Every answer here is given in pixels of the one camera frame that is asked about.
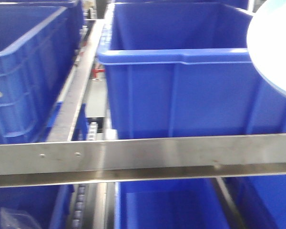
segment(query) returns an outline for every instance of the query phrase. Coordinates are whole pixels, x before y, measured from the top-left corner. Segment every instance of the white round object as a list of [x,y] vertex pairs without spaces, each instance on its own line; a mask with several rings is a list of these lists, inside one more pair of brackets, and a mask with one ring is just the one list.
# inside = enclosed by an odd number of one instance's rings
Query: white round object
[[260,74],[286,96],[286,0],[267,0],[247,33],[251,60]]

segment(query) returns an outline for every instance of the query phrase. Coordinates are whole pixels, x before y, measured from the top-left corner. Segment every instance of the blue plastic crate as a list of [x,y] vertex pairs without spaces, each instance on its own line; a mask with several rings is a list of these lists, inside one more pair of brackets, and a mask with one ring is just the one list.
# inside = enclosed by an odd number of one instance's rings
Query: blue plastic crate
[[64,7],[0,6],[0,144],[34,142],[73,64]]
[[233,177],[227,185],[249,228],[286,229],[286,175]]
[[140,2],[218,2],[222,4],[227,4],[234,7],[239,7],[247,10],[249,0],[112,0],[112,2],[128,2],[128,3],[140,3]]
[[228,229],[209,179],[116,183],[115,229]]
[[286,132],[286,98],[246,48],[250,13],[219,3],[116,3],[106,17],[98,55],[120,139]]
[[80,29],[84,24],[81,0],[0,0],[3,6],[63,6],[68,8],[68,29],[72,34],[73,49],[79,48]]
[[0,208],[27,211],[42,229],[64,229],[73,185],[0,188]]

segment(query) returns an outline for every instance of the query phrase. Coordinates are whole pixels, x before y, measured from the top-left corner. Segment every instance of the metal rail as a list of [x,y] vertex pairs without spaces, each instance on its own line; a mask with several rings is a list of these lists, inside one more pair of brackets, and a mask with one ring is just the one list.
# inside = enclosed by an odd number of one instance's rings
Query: metal rail
[[266,174],[286,174],[286,134],[0,145],[0,186]]
[[96,20],[87,44],[81,49],[67,81],[69,90],[64,98],[48,142],[71,141],[81,109],[96,49],[102,33],[104,21]]

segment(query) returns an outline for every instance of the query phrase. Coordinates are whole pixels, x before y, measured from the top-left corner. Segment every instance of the plastic bag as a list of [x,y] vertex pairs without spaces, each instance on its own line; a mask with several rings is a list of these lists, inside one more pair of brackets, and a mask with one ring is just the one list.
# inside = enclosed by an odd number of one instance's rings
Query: plastic bag
[[26,211],[0,208],[1,229],[41,229],[39,223]]

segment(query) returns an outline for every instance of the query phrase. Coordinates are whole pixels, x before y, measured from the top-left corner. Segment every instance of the stainless steel bar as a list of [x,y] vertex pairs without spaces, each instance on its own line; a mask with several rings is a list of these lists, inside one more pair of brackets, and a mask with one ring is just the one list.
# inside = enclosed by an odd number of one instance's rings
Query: stainless steel bar
[[286,134],[0,145],[0,186],[265,174],[286,174]]
[[105,228],[105,208],[107,195],[107,183],[99,183],[97,186],[95,210],[93,217],[93,229]]
[[86,46],[81,50],[81,61],[74,65],[74,75],[69,90],[64,98],[60,113],[48,137],[49,142],[71,141],[78,114],[81,108],[92,63],[101,37],[103,20],[96,20]]
[[222,178],[212,178],[212,184],[231,229],[247,229],[243,218],[230,196]]

